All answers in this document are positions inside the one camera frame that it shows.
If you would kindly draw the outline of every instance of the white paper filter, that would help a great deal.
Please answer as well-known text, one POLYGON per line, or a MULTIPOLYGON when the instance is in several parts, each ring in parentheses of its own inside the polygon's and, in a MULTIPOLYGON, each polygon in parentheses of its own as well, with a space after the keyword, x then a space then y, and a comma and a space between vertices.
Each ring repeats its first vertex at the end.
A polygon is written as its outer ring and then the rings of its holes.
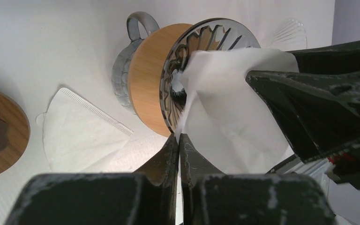
POLYGON ((67 88, 45 115, 44 149, 53 172, 105 172, 132 131, 67 88))
POLYGON ((246 83, 251 70, 298 72, 295 57, 276 49, 196 52, 180 82, 187 103, 176 131, 188 134, 225 173, 266 173, 293 154, 261 98, 246 83))

